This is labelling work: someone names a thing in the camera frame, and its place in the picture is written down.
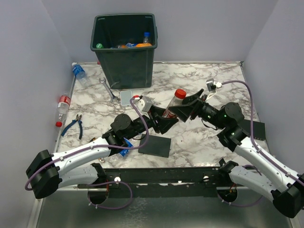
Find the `red bottle cap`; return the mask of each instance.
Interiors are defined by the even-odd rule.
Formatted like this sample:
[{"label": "red bottle cap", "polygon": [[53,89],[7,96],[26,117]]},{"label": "red bottle cap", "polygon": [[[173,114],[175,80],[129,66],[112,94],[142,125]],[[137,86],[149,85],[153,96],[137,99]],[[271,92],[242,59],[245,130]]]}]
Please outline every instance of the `red bottle cap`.
[{"label": "red bottle cap", "polygon": [[61,127],[62,123],[61,122],[56,122],[56,127]]},{"label": "red bottle cap", "polygon": [[184,99],[187,95],[186,91],[183,89],[177,89],[174,94],[179,99]]}]

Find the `clear plastic bottle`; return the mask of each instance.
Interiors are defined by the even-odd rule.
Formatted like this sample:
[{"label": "clear plastic bottle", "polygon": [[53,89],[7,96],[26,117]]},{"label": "clear plastic bottle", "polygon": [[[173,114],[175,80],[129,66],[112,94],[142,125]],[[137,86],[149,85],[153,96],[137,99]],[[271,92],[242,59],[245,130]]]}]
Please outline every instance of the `clear plastic bottle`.
[{"label": "clear plastic bottle", "polygon": [[144,44],[148,44],[150,43],[150,32],[145,32],[143,34],[144,38],[143,38],[143,43]]},{"label": "clear plastic bottle", "polygon": [[56,114],[56,127],[61,127],[63,122],[66,120],[68,108],[70,107],[71,99],[64,95],[60,97],[57,114]]},{"label": "clear plastic bottle", "polygon": [[76,79],[80,82],[83,88],[88,88],[92,85],[91,80],[87,77],[83,68],[76,63],[72,64],[73,74],[75,75]]},{"label": "clear plastic bottle", "polygon": [[176,118],[176,115],[173,112],[170,112],[168,107],[175,106],[175,105],[182,105],[182,101],[186,97],[186,95],[187,95],[187,93],[185,90],[177,89],[174,93],[174,97],[168,104],[168,106],[162,116],[165,118]]}]

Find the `blue-handled pliers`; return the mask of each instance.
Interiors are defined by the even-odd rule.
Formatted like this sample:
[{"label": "blue-handled pliers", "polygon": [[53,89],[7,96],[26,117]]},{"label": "blue-handled pliers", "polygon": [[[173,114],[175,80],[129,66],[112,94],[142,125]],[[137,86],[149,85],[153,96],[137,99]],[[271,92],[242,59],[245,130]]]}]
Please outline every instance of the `blue-handled pliers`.
[{"label": "blue-handled pliers", "polygon": [[63,131],[62,131],[62,133],[61,133],[61,136],[64,136],[65,133],[68,131],[68,129],[69,129],[71,126],[73,126],[76,122],[78,122],[79,128],[80,128],[79,139],[81,139],[81,138],[82,138],[82,125],[81,125],[81,124],[82,124],[82,121],[80,120],[81,117],[82,117],[82,115],[78,115],[78,114],[77,114],[76,119],[72,120],[72,123],[70,123],[68,126],[66,126],[66,127],[63,129]]}]

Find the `black pad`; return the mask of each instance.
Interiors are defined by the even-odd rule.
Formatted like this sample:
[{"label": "black pad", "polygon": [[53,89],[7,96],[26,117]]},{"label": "black pad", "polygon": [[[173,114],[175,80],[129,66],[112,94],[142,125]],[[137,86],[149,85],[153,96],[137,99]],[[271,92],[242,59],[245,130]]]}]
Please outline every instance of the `black pad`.
[{"label": "black pad", "polygon": [[[142,139],[139,145],[142,145],[145,140],[146,138]],[[171,146],[171,139],[149,135],[149,141],[147,145],[138,149],[138,153],[169,158],[170,146]]]}]

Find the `white wall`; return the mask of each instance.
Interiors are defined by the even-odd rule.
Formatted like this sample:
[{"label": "white wall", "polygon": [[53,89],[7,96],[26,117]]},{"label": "white wall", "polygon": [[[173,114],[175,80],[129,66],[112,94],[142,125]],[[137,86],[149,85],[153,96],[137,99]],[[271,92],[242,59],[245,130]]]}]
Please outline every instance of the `white wall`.
[{"label": "white wall", "polygon": [[277,0],[42,0],[74,61],[95,62],[94,17],[153,13],[156,61],[245,60]]},{"label": "white wall", "polygon": [[[304,173],[304,1],[279,0],[244,62],[272,153]],[[300,212],[304,227],[304,213]]]},{"label": "white wall", "polygon": [[25,170],[39,151],[53,151],[71,58],[40,0],[3,2],[0,29],[0,226],[23,228],[34,199]]}]

